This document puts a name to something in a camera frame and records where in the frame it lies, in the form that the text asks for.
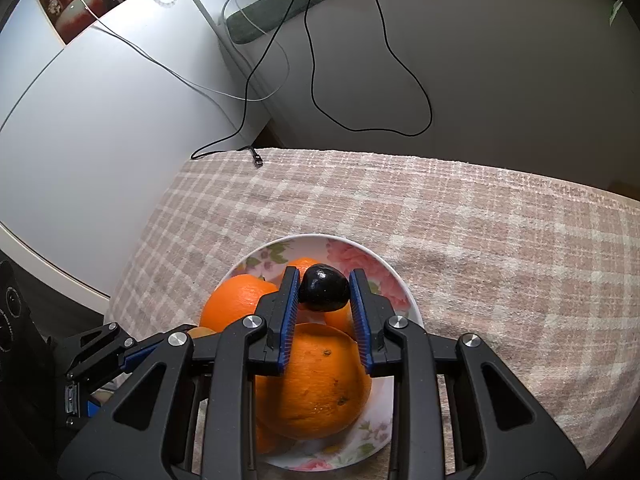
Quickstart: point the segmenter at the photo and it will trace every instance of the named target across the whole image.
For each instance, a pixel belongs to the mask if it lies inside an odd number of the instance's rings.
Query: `black device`
[[[2,264],[0,270],[5,288],[21,301],[10,267]],[[14,332],[14,344],[33,349],[4,353],[3,370],[7,356],[15,361],[0,383],[2,432],[6,435],[7,420],[17,433],[34,424],[48,428],[46,442],[32,445],[28,432],[19,439],[52,466],[50,476],[33,478],[257,478],[254,375],[279,375],[286,368],[299,282],[298,270],[287,267],[280,290],[263,296],[254,315],[193,340],[188,324],[136,342],[110,323],[47,345],[33,338],[37,332],[22,305],[10,321],[14,326],[18,320],[15,326],[26,330],[27,339],[16,343]],[[370,291],[361,269],[350,275],[350,294],[367,373],[395,377],[389,480],[577,480],[583,475],[584,462],[573,444],[477,335],[451,340],[397,316],[387,298]],[[25,374],[15,375],[15,367],[22,366],[52,380],[49,390],[36,389],[20,403],[12,392],[24,386]],[[92,392],[122,372],[131,376],[105,405],[95,405]],[[436,374],[446,378],[454,434],[456,472],[448,476]],[[203,462],[196,475],[193,439],[204,399],[209,403]],[[38,416],[24,408],[39,404]]]

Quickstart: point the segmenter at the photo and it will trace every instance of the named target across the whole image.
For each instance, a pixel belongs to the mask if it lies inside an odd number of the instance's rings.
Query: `tablecloth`
[[[408,283],[427,330],[480,334],[591,463],[640,394],[640,203],[579,184],[413,156],[262,150],[185,163],[106,320],[144,338],[197,324],[261,244],[350,238]],[[330,478],[386,478],[388,449]],[[300,478],[265,466],[262,478]]]

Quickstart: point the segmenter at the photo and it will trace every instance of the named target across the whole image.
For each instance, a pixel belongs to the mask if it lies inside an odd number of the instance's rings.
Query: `dark round fruit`
[[[332,266],[312,265],[302,277],[298,301],[313,312],[340,310],[349,301],[349,282]]]

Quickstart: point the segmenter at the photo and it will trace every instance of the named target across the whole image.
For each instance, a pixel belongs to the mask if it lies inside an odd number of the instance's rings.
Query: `plate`
[[[376,253],[346,238],[301,234],[274,240],[244,256],[220,283],[238,274],[274,281],[289,262],[303,256],[329,264],[345,276],[353,269],[364,269],[373,292],[389,298],[397,314],[424,326],[414,297],[398,273]],[[298,313],[298,322],[322,319],[321,314]],[[295,441],[287,450],[261,455],[260,459],[293,471],[327,471],[360,462],[391,440],[393,398],[393,378],[374,378],[369,400],[350,427],[327,438]]]

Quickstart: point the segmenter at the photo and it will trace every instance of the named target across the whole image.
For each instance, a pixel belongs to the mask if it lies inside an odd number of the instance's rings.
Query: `dark floor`
[[[31,319],[44,337],[59,340],[102,325],[101,314],[53,290],[0,251],[2,260],[12,263],[20,292],[31,310]]]

